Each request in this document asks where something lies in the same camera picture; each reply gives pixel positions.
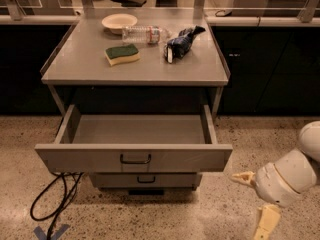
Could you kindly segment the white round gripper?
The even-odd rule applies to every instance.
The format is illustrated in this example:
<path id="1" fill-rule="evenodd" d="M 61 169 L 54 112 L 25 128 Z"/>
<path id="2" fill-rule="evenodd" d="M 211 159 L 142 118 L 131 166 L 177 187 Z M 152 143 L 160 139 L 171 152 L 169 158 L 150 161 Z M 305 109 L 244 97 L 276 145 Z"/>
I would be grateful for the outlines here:
<path id="1" fill-rule="evenodd" d="M 257 195 L 271 203 L 257 208 L 257 226 L 253 235 L 253 240 L 269 240 L 281 218 L 278 206 L 288 207 L 314 187 L 318 170 L 311 158 L 293 149 L 277 161 L 261 167 L 256 174 L 252 171 L 235 173 L 231 180 L 248 187 L 255 186 Z"/>

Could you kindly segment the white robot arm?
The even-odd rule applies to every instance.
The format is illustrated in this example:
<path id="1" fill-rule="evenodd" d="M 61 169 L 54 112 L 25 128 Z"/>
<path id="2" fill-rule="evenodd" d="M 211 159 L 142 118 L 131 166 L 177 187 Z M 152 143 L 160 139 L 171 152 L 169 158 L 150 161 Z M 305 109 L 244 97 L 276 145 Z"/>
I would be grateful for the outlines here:
<path id="1" fill-rule="evenodd" d="M 320 122 L 305 125 L 298 145 L 275 162 L 256 172 L 233 174 L 231 179 L 255 190 L 265 204 L 257 208 L 258 223 L 253 240 L 269 240 L 281 218 L 281 209 L 298 201 L 302 194 L 319 184 Z"/>

